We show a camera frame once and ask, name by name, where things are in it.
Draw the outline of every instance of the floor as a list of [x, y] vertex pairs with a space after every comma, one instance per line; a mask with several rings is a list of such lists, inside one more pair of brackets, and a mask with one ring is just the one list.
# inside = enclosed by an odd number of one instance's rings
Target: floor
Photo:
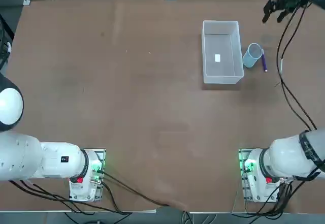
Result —
[[[156, 214], [153, 213], [134, 213], [130, 217], [121, 221], [121, 224], [177, 224], [181, 222], [182, 212], [173, 208], [164, 207], [157, 210]], [[105, 224], [114, 223], [121, 217], [118, 214], [112, 213], [97, 213], [94, 216], [84, 216], [79, 214], [71, 214], [69, 216], [73, 218], [77, 223], [83, 224], [87, 221], [101, 220]], [[208, 224], [213, 218], [214, 214], [210, 214], [209, 219], [205, 221]], [[202, 224], [206, 219], [206, 214], [195, 214], [193, 223]], [[320, 224], [324, 223], [325, 215], [305, 215], [305, 214], [284, 214], [278, 220], [268, 220], [265, 218], [258, 219], [255, 224]], [[0, 213], [1, 224], [18, 224], [18, 223], [33, 223], [33, 224], [72, 224], [63, 213]], [[227, 224], [248, 224], [249, 220], [240, 219], [230, 214], [218, 214], [212, 224], [227, 223]]]

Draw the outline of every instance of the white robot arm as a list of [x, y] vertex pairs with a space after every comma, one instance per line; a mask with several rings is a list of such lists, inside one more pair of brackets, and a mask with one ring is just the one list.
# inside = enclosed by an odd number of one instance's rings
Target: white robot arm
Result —
[[[265, 202], [281, 182], [325, 178], [324, 139], [322, 129], [277, 139], [267, 149], [253, 149], [243, 167], [252, 200]], [[275, 191], [268, 201], [276, 202], [277, 194]]]
[[80, 149], [62, 142], [38, 139], [8, 131], [21, 119], [24, 102], [19, 88], [0, 74], [0, 181], [29, 178], [69, 178], [70, 199], [102, 198], [104, 151]]

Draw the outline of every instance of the clear plastic container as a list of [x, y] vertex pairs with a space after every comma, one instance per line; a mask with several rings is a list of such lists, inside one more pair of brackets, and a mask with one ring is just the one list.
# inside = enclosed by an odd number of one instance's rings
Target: clear plastic container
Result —
[[204, 21], [202, 55], [204, 83], [235, 84], [244, 77], [238, 22]]
[[243, 64], [245, 67], [251, 68], [255, 62], [260, 59], [262, 52], [262, 48], [259, 46], [259, 44], [250, 44], [245, 55], [243, 56]]

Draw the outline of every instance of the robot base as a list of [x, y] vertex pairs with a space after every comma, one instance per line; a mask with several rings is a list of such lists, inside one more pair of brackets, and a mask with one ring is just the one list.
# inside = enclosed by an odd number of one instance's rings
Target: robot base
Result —
[[[259, 166], [259, 155], [262, 149], [240, 149], [239, 160], [242, 176], [244, 199], [254, 202], [266, 202], [270, 194], [280, 182], [267, 183]], [[279, 190], [276, 190], [268, 202], [277, 202]]]
[[89, 158], [89, 164], [86, 176], [82, 181], [72, 183], [69, 181], [70, 200], [74, 201], [100, 201], [103, 197], [102, 179], [103, 174], [96, 170], [104, 170], [105, 167], [105, 149], [84, 149]]

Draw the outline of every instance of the purple marker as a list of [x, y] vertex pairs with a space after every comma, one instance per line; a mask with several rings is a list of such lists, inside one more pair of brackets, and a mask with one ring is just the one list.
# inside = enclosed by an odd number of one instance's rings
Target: purple marker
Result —
[[266, 62], [265, 62], [264, 49], [262, 49], [262, 64], [263, 64], [264, 72], [267, 72], [268, 68], [267, 68]]

